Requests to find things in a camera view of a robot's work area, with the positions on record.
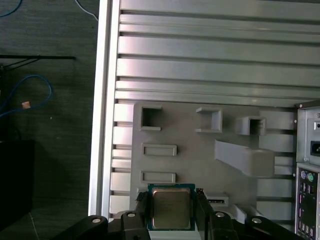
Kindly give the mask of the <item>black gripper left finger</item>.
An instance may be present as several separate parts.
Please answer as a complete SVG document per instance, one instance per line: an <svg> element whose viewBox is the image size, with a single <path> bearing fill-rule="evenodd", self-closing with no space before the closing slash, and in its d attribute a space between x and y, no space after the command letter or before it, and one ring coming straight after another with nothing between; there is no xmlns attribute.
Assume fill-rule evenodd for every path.
<svg viewBox="0 0 320 240"><path fill-rule="evenodd" d="M55 240L149 240L147 215L150 197L140 192L134 210L120 213L109 221L100 215L90 215L54 237Z"/></svg>

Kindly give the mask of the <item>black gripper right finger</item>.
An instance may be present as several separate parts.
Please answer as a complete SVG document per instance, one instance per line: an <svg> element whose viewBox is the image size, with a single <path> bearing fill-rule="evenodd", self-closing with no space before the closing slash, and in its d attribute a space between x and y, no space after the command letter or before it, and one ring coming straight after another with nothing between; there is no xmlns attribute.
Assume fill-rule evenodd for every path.
<svg viewBox="0 0 320 240"><path fill-rule="evenodd" d="M247 216L244 223L215 211L203 189L196 189L195 223L202 240L298 240L299 236L263 216Z"/></svg>

